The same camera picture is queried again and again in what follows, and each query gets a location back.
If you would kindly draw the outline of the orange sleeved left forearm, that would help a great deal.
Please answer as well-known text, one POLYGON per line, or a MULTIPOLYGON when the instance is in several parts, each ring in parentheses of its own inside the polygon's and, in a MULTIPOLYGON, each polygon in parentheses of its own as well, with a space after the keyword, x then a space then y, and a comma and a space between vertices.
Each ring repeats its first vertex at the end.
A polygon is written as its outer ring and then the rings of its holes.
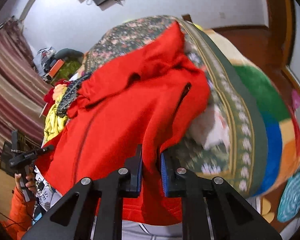
POLYGON ((32 225, 33 210, 36 201, 25 201, 24 195, 17 189, 14 189, 10 214, 1 224, 7 233, 14 240, 20 240, 32 225))

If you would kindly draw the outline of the left hand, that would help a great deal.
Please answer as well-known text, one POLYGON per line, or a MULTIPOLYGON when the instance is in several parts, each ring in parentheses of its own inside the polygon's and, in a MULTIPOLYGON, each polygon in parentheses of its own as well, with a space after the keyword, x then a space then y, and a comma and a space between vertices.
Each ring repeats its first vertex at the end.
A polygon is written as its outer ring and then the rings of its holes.
MULTIPOLYGON (((17 190, 22 193, 22 188, 21 188, 21 173, 15 173, 14 174, 14 178, 15 178, 15 185, 17 190)), ((35 182, 35 176, 33 172, 29 172, 29 174, 26 176, 25 179, 23 179, 24 181, 24 185, 33 193, 36 194, 37 193, 37 188, 36 188, 36 182, 35 182)))

